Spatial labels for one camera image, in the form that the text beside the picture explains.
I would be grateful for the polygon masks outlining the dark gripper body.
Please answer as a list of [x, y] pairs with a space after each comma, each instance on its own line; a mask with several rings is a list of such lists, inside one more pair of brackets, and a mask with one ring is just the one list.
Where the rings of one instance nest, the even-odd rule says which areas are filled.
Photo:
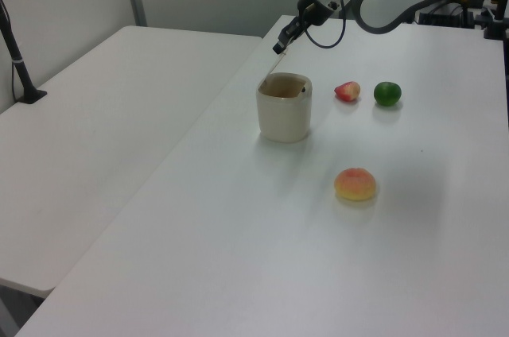
[[297, 9], [303, 27], [321, 26], [332, 16], [332, 11], [318, 0], [299, 0]]

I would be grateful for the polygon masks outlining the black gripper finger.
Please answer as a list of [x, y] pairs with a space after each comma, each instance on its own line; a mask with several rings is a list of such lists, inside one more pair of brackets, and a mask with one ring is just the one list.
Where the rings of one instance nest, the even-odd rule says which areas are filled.
[[[290, 23], [295, 23], [295, 22], [299, 22], [299, 19], [298, 18], [294, 18]], [[284, 36], [284, 29], [286, 28], [286, 26], [282, 29], [282, 31], [279, 33], [278, 35], [278, 41], [277, 43], [274, 45], [273, 47], [273, 51], [276, 53], [276, 54], [282, 54], [286, 49], [284, 49], [284, 40], [285, 40], [285, 36]]]
[[305, 26], [300, 22], [290, 23], [284, 29], [284, 49], [287, 49], [296, 39], [305, 32]]

